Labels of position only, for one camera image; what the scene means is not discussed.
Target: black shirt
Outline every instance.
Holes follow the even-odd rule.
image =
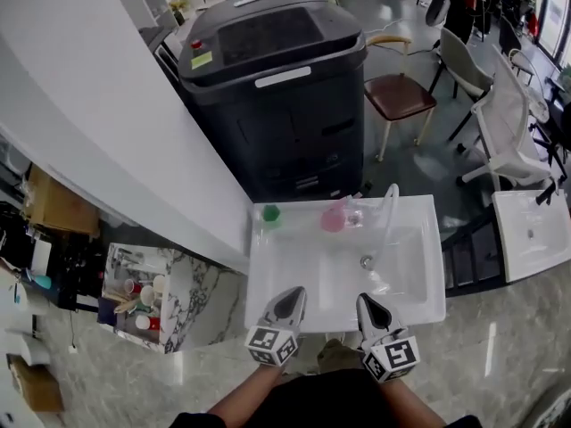
[[[378,384],[361,369],[306,375],[275,387],[245,425],[397,427]],[[225,428],[217,416],[179,414],[170,428]],[[468,416],[450,428],[482,428]]]

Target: bag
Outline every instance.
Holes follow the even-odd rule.
[[[428,6],[428,10],[426,10],[426,25],[434,27],[444,22],[449,8],[450,0],[432,0]]]

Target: cardboard box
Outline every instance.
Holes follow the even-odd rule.
[[[35,412],[62,412],[60,384],[45,366],[28,366],[22,357],[9,355],[17,390]]]
[[[30,196],[24,214],[30,224],[97,236],[98,209],[34,165],[29,173]]]

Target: white sink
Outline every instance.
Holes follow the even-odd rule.
[[[541,190],[496,192],[506,280],[517,281],[571,259],[571,218],[563,191],[537,205]]]
[[[379,202],[367,198],[354,204],[373,210]],[[272,297],[302,285],[307,291],[303,333],[358,329],[357,296],[377,288],[360,260],[378,251],[384,221],[364,220],[361,227],[346,227],[338,233],[323,231],[321,214],[333,203],[278,203],[281,226],[275,229],[261,219],[265,203],[254,205],[247,327],[258,321]],[[432,195],[399,199],[388,242],[377,271],[390,289],[379,301],[386,297],[405,325],[442,321],[444,273]]]

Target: white chair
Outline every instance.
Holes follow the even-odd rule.
[[[499,176],[513,186],[530,185],[550,177],[550,166],[540,161],[527,129],[529,103],[521,83],[496,46],[495,79],[492,90],[472,106],[476,115],[484,151],[488,160],[482,167],[457,178],[464,185],[475,177],[491,174],[495,190],[500,190]]]
[[[448,29],[442,29],[440,33],[440,53],[442,61],[434,76],[432,85],[428,89],[429,94],[433,93],[443,70],[447,70],[454,78],[454,98],[456,98],[458,93],[458,85],[464,89],[473,102],[487,93],[493,79],[478,67],[466,45]],[[452,141],[456,137],[459,131],[467,124],[471,115],[472,113],[469,111],[448,137],[448,141]]]

